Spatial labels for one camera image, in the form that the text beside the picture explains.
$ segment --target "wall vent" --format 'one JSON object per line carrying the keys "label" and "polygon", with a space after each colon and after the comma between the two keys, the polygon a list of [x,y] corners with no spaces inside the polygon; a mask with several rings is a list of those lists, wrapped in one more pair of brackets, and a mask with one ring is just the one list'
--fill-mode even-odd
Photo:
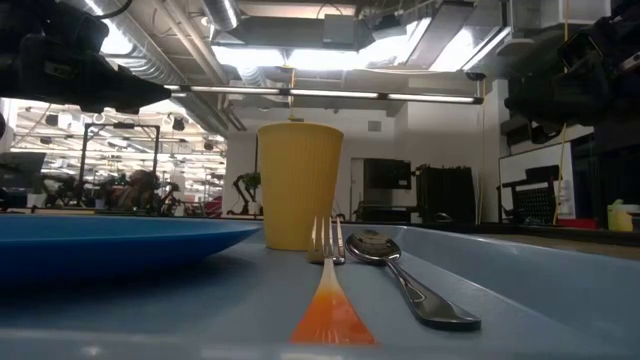
{"label": "wall vent", "polygon": [[382,132],[382,121],[369,121],[369,132]]}

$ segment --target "ceiling light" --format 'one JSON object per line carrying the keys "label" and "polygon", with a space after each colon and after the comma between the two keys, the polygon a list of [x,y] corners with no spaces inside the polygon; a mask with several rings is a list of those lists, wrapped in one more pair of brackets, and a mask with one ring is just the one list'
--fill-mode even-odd
{"label": "ceiling light", "polygon": [[472,97],[419,95],[419,94],[389,94],[388,99],[403,100],[403,101],[420,101],[420,102],[457,103],[457,104],[473,104],[476,101],[476,99]]}
{"label": "ceiling light", "polygon": [[303,96],[346,97],[346,98],[362,98],[362,99],[376,99],[378,97],[378,93],[358,92],[358,91],[291,89],[290,92],[291,92],[291,95],[303,95]]}
{"label": "ceiling light", "polygon": [[112,138],[107,139],[107,144],[113,144],[113,145],[121,147],[121,148],[129,147],[129,143],[127,143],[126,141],[118,140],[118,139],[112,139]]}
{"label": "ceiling light", "polygon": [[[93,0],[85,0],[87,5],[93,10],[97,15],[103,15],[104,12],[102,9],[96,5]],[[125,55],[133,50],[133,44],[129,42],[126,36],[118,30],[118,28],[111,22],[111,20],[102,20],[109,27],[109,36],[104,39],[102,43],[102,48],[100,51],[106,54],[115,54],[115,55]]]}
{"label": "ceiling light", "polygon": [[[82,150],[67,150],[67,149],[34,149],[34,148],[11,148],[11,152],[32,152],[32,153],[47,153],[47,154],[61,154],[66,155],[68,157],[80,157],[82,155]],[[123,151],[103,151],[103,150],[87,150],[87,155],[93,156],[109,156],[109,155],[118,155],[121,159],[130,159],[130,160],[153,160],[153,153],[140,153],[140,152],[123,152]],[[205,159],[204,161],[208,164],[214,163],[215,161],[219,161],[222,159],[220,155],[216,153],[189,153],[189,154],[178,154],[180,156],[185,156],[188,159]],[[170,161],[170,154],[160,153],[158,154],[158,161]]]}
{"label": "ceiling light", "polygon": [[240,68],[253,68],[257,66],[282,66],[284,57],[276,49],[253,49],[244,47],[213,46],[221,64]]}
{"label": "ceiling light", "polygon": [[273,89],[273,88],[251,88],[233,86],[191,86],[194,92],[214,92],[221,94],[253,94],[253,95],[292,95],[292,96],[314,96],[314,97],[343,97],[352,99],[378,99],[378,100],[400,100],[417,102],[443,102],[458,104],[481,104],[482,99],[463,96],[445,96],[428,94],[387,94],[359,91],[334,91],[334,90],[311,90],[311,89]]}
{"label": "ceiling light", "polygon": [[287,65],[300,70],[352,70],[366,63],[355,51],[294,50]]}
{"label": "ceiling light", "polygon": [[456,71],[473,56],[473,35],[462,28],[442,50],[429,71]]}
{"label": "ceiling light", "polygon": [[[131,141],[140,141],[140,142],[155,142],[156,139],[146,138],[146,137],[130,137],[128,138]],[[160,142],[163,143],[184,143],[187,142],[185,139],[179,138],[160,138]]]}
{"label": "ceiling light", "polygon": [[462,70],[467,71],[471,69],[478,61],[485,57],[489,53],[489,51],[496,47],[496,45],[498,45],[510,33],[511,27],[507,26],[506,28],[504,28],[504,30],[502,30],[500,34],[498,34],[493,40],[491,40],[491,42],[487,46],[483,47],[475,56],[471,58],[471,60],[469,60],[469,62],[464,64]]}

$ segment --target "spoon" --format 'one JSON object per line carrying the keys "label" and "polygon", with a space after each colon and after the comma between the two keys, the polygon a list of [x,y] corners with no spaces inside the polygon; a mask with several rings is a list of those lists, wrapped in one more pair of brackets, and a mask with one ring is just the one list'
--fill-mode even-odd
{"label": "spoon", "polygon": [[373,265],[387,265],[400,282],[411,312],[424,325],[440,330],[480,329],[481,321],[477,316],[445,300],[396,264],[401,251],[391,238],[373,230],[364,230],[349,236],[346,247],[358,260]]}

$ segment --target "metal frame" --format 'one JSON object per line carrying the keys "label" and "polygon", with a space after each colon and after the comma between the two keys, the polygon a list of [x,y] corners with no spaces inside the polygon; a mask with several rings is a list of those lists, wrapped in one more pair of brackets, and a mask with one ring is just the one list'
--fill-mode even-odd
{"label": "metal frame", "polygon": [[[98,132],[96,132],[95,134],[91,134],[89,135],[89,129],[91,129],[92,127],[98,127],[100,128],[100,130],[98,130]],[[156,169],[158,168],[158,151],[160,151],[160,126],[159,125],[137,125],[137,124],[131,124],[131,123],[114,123],[114,124],[96,124],[96,123],[88,123],[88,124],[84,124],[84,137],[82,139],[82,155],[80,156],[80,171],[78,172],[78,189],[84,189],[84,168],[85,168],[85,162],[87,159],[87,145],[89,144],[89,141],[92,140],[96,135],[98,135],[98,133],[100,133],[101,130],[103,130],[106,127],[112,127],[114,129],[135,129],[135,128],[147,128],[147,129],[155,129],[156,130],[156,138],[154,141],[154,149],[153,149],[153,174],[157,175],[156,173]],[[78,202],[80,203],[82,201],[82,191],[78,191],[78,194],[76,194],[77,198],[78,198]]]}

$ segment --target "paper cup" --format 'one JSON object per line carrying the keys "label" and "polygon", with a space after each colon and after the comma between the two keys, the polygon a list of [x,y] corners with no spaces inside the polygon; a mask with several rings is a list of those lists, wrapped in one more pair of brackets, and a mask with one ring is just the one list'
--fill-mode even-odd
{"label": "paper cup", "polygon": [[331,216],[343,138],[309,123],[258,130],[267,247],[306,251],[314,217]]}

